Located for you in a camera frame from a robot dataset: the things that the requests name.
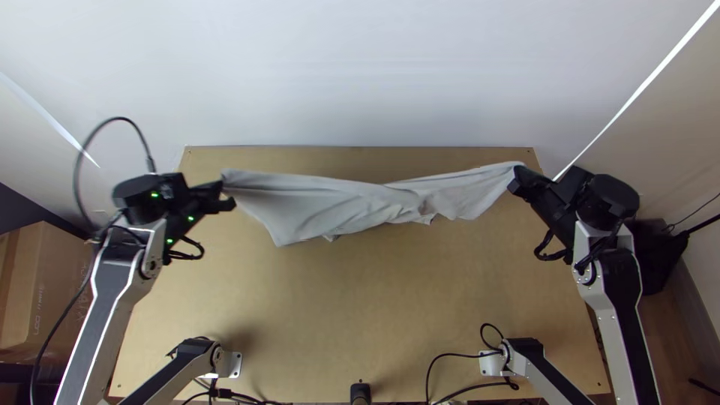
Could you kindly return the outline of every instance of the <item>cable connector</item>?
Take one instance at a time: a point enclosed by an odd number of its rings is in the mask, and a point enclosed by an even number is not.
[[[236,393],[229,388],[211,388],[208,395],[213,398],[231,399],[236,396]]]

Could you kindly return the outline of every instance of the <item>wooden board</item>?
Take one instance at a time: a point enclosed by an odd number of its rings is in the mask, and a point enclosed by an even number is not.
[[[226,167],[390,182],[503,161],[539,169],[528,148],[191,147],[180,170],[191,185]],[[545,230],[509,193],[474,221],[385,225],[280,248],[242,211],[207,217],[190,234],[205,259],[166,267],[135,307],[111,395],[129,394],[177,343],[204,335],[244,353],[241,377],[219,383],[236,392],[347,402],[350,384],[363,379],[375,401],[424,401],[432,358],[483,350],[483,322],[506,337],[539,339],[581,390],[608,392],[569,268],[533,256]],[[449,358],[433,369],[430,391],[439,399],[490,381],[476,360]],[[201,390],[190,384],[179,398]],[[460,398],[533,396],[524,383]]]

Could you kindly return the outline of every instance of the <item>black cable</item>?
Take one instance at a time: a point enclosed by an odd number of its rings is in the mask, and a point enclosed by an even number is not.
[[[502,350],[495,350],[493,352],[485,353],[485,354],[477,354],[477,355],[466,355],[466,354],[460,354],[460,353],[443,353],[441,355],[436,355],[435,358],[433,358],[433,361],[430,362],[430,367],[427,368],[427,373],[425,374],[425,403],[430,404],[430,372],[433,370],[433,365],[438,360],[442,359],[443,357],[462,357],[465,359],[480,359],[483,357],[493,356],[497,354],[503,353]]]
[[[145,156],[146,156],[146,163],[148,165],[148,171],[150,173],[155,173],[155,161],[152,160],[152,155],[150,154],[150,148],[148,147],[148,143],[145,140],[145,136],[143,136],[143,132],[138,128],[137,124],[135,124],[131,119],[125,118],[125,117],[112,117],[108,118],[105,121],[102,121],[100,124],[95,127],[88,138],[85,140],[85,142],[82,144],[82,149],[80,150],[80,153],[77,154],[77,158],[75,159],[75,166],[73,167],[73,196],[75,197],[75,203],[77,204],[77,208],[80,210],[80,215],[82,216],[82,219],[85,221],[85,225],[87,225],[89,230],[94,230],[95,225],[92,223],[92,220],[90,220],[90,217],[88,216],[87,211],[85,210],[85,207],[83,206],[83,202],[80,199],[80,167],[83,164],[83,156],[85,154],[83,152],[87,152],[88,147],[92,143],[93,139],[96,135],[100,132],[101,129],[103,129],[106,125],[108,125],[111,122],[115,121],[125,121],[128,124],[132,125],[133,128],[135,128],[135,131],[137,132],[137,136],[140,138],[140,142],[142,143],[142,147],[145,149]]]
[[[93,258],[92,262],[95,261],[95,258],[97,257],[97,252],[95,253],[95,257]],[[85,287],[87,287],[88,282],[90,281],[90,276],[92,274],[91,270],[88,270],[88,273],[85,274],[85,278],[82,280],[82,283],[80,284],[80,288],[77,290],[75,295],[73,295],[73,298],[70,299],[70,303],[67,304],[67,307],[62,311],[62,314],[60,314],[60,317],[58,318],[57,322],[55,322],[55,325],[52,326],[52,329],[50,329],[50,333],[45,338],[45,341],[43,342],[43,345],[40,347],[40,351],[37,352],[37,357],[35,357],[35,362],[32,365],[32,372],[30,373],[30,405],[35,405],[35,385],[38,383],[38,374],[40,373],[40,362],[43,358],[43,354],[45,353],[45,350],[47,350],[47,345],[50,344],[50,339],[53,338],[53,335],[55,335],[55,332],[58,331],[58,328],[60,327],[60,324],[65,319],[65,317],[70,313],[70,310],[72,309],[73,305],[75,305],[75,302],[77,299],[83,294],[83,290]]]
[[[567,249],[558,250],[557,252],[550,254],[542,253],[542,251],[550,244],[550,241],[553,240],[553,236],[555,236],[553,234],[553,230],[548,229],[545,233],[545,237],[542,239],[540,244],[535,248],[535,250],[532,251],[532,253],[535,254],[535,257],[538,258],[538,260],[542,260],[543,262],[551,262],[554,260],[560,260],[563,257],[567,256]]]
[[[203,395],[210,395],[210,391],[200,392],[199,394],[195,394],[192,397],[189,397],[188,399],[186,399],[185,402],[182,403],[182,405],[188,405],[190,403],[190,401],[192,401],[195,398],[202,397]]]
[[[663,231],[663,232],[672,232],[672,231],[674,231],[676,226],[678,226],[678,225],[680,225],[681,223],[685,222],[685,220],[687,220],[687,219],[690,218],[691,216],[697,214],[701,209],[707,207],[708,204],[710,204],[711,202],[717,200],[718,197],[720,197],[720,193],[717,193],[713,198],[708,199],[703,205],[701,205],[700,207],[698,207],[696,210],[694,210],[693,212],[691,212],[690,214],[688,214],[688,215],[687,215],[686,217],[684,217],[683,219],[677,221],[676,223],[671,223],[671,224],[667,225],[665,228],[662,229],[662,231]]]
[[[187,236],[181,237],[180,240],[188,243],[189,245],[193,245],[199,251],[199,254],[194,255],[194,254],[179,252],[177,250],[171,250],[168,252],[168,257],[170,257],[171,259],[200,260],[205,256],[205,248],[199,242],[194,241],[193,239],[190,239]]]
[[[497,332],[497,334],[500,336],[500,341],[501,341],[501,342],[505,340],[505,336],[503,336],[503,333],[497,328],[497,326],[493,325],[492,323],[487,323],[487,322],[486,322],[486,323],[483,323],[482,325],[480,325],[480,338],[482,339],[482,343],[484,343],[485,346],[487,346],[487,348],[489,348],[489,349],[497,350],[497,351],[499,351],[499,352],[502,352],[502,350],[501,350],[499,347],[495,347],[495,346],[489,344],[487,340],[485,340],[484,330],[485,330],[485,328],[488,328],[488,327],[489,327],[489,328],[492,328],[492,329],[495,329],[495,332]]]
[[[471,385],[470,387],[463,388],[461,390],[455,391],[452,394],[448,394],[445,397],[442,397],[441,400],[436,401],[436,404],[441,404],[445,401],[450,401],[452,398],[457,397],[460,394],[463,394],[468,391],[472,391],[473,389],[481,389],[481,388],[487,388],[487,387],[497,387],[497,386],[510,386],[511,389],[517,391],[520,389],[520,387],[515,384],[514,382],[509,382],[509,379],[505,382],[486,382],[485,384],[478,384],[478,385]]]
[[[580,259],[577,263],[575,263],[575,270],[578,270],[581,274],[585,272],[587,266],[598,258],[598,255],[602,253],[602,251],[608,246],[610,241],[615,239],[617,233],[620,231],[620,227],[622,226],[623,221],[618,220],[613,229],[610,231],[610,235],[605,236],[604,238],[597,241],[590,249],[590,252],[585,257]]]
[[[215,386],[218,384],[218,379],[214,378],[210,382],[210,389],[208,391],[208,405],[212,405],[212,393],[215,391]]]
[[[720,391],[714,389],[713,387],[708,386],[706,383],[696,380],[694,378],[688,379],[688,383],[691,383],[693,386],[697,386],[698,388],[702,388],[705,391],[711,392],[715,395],[720,396]]]

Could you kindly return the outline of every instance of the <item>black electronic device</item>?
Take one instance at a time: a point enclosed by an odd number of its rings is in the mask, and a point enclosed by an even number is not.
[[[131,178],[115,186],[112,201],[124,210],[127,222],[144,226],[165,218],[163,264],[172,259],[171,248],[205,215],[232,211],[233,198],[220,199],[222,181],[188,187],[182,173],[148,174]]]
[[[541,260],[564,259],[570,264],[578,219],[598,230],[611,231],[635,216],[640,208],[638,193],[611,175],[593,175],[572,166],[555,182],[525,166],[516,166],[514,172],[515,178],[508,190],[527,201],[549,228],[535,249],[535,255]],[[552,236],[556,236],[565,249],[550,255],[541,254]]]

